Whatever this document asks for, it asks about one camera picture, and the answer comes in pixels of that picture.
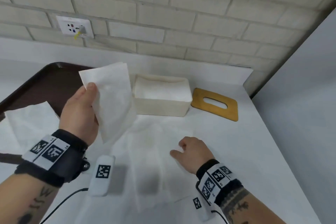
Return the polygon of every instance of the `brick wall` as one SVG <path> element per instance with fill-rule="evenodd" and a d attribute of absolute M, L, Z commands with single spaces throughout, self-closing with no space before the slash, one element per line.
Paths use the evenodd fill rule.
<path fill-rule="evenodd" d="M 333 0 L 0 0 L 0 35 L 252 67 L 252 94 Z M 89 19 L 95 40 L 63 36 L 56 15 Z"/>

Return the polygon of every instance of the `white electronic device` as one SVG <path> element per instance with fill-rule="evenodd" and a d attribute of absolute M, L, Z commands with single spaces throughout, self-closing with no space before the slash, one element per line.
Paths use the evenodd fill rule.
<path fill-rule="evenodd" d="M 91 197 L 104 197 L 110 186 L 115 156 L 102 155 L 97 159 L 89 185 Z"/>
<path fill-rule="evenodd" d="M 204 200 L 197 190 L 195 190 L 192 201 L 201 221 L 206 222 L 214 217 L 214 214 L 211 212 L 211 206 Z"/>

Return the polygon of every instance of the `tissue box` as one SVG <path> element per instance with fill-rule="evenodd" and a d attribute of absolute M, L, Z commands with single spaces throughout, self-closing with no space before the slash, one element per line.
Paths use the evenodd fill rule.
<path fill-rule="evenodd" d="M 193 100 L 186 78 L 137 74 L 132 89 L 137 114 L 186 115 Z"/>

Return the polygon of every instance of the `oval hole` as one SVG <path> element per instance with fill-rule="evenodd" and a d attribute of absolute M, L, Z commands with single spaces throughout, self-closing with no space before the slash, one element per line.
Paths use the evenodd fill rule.
<path fill-rule="evenodd" d="M 228 106 L 222 102 L 219 102 L 217 100 L 214 100 L 214 99 L 211 99 L 211 98 L 203 98 L 204 102 L 205 103 L 208 103 L 208 104 L 212 104 L 212 105 L 215 105 L 215 106 L 218 106 L 220 108 L 223 108 L 223 109 L 227 109 Z"/>

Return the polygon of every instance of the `white outlet cover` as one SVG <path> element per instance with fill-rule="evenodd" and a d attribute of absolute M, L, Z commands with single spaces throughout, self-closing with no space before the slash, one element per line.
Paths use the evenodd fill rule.
<path fill-rule="evenodd" d="M 78 37 L 82 38 L 95 38 L 93 35 L 91 23 L 86 19 L 71 18 L 65 16 L 56 16 L 59 27 L 63 35 L 73 35 L 75 36 L 80 26 L 84 26 L 86 29 L 86 34 L 81 34 Z"/>

